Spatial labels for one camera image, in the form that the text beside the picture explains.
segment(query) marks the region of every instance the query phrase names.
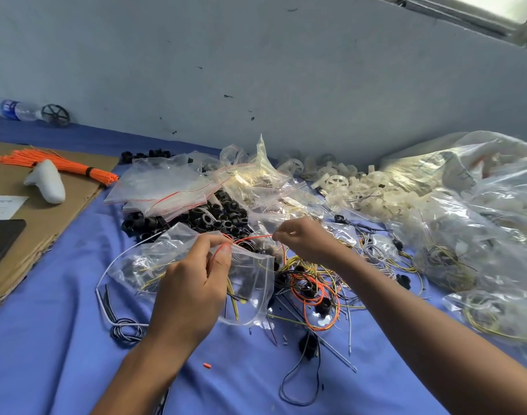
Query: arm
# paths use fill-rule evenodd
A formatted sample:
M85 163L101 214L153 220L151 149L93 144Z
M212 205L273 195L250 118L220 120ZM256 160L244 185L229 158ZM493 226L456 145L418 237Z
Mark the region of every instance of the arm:
M91 415L149 415L223 309L232 243L204 235L160 282L146 337L129 352ZM222 244L212 257L210 248Z
M450 413L527 414L523 366L385 277L319 223L289 220L273 238L341 275L406 364Z

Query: forearm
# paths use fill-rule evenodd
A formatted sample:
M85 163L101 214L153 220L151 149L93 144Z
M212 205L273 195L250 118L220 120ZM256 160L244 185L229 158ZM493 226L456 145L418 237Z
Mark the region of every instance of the forearm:
M125 357L91 415L152 414L184 361L142 341Z
M452 414L527 413L527 370L353 252L331 269L362 300L394 348Z

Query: hand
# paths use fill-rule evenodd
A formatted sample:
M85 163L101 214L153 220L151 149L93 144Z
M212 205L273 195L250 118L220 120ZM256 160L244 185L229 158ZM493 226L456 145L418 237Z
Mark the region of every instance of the hand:
M303 260L329 267L339 253L348 250L322 225L309 217L287 220L273 234Z
M225 236L202 235L182 261L169 266L160 281L143 342L186 362L223 310L231 244ZM210 248L218 245L212 255Z

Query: blue bottle label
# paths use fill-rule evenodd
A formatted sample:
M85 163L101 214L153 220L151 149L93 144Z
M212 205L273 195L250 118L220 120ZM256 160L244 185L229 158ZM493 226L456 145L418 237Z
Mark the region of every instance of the blue bottle label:
M6 99L0 102L0 114L6 119L19 120L15 114L15 106L19 102Z

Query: right hand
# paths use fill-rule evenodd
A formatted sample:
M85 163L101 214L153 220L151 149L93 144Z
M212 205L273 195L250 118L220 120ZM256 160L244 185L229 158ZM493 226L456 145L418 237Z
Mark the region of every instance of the right hand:
M287 220L273 234L273 240L286 244L307 262L329 266L347 250L319 222L309 217Z

